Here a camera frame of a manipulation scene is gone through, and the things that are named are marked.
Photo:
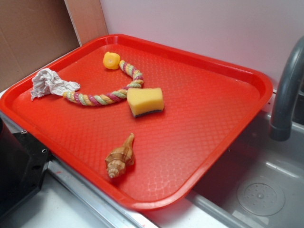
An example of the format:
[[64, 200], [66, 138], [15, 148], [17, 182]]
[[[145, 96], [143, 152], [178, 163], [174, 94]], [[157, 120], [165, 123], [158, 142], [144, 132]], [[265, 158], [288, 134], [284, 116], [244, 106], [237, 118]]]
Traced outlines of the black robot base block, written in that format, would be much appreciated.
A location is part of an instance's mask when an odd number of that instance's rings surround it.
[[32, 134], [12, 133], [0, 121], [1, 219], [40, 191], [49, 157], [49, 149]]

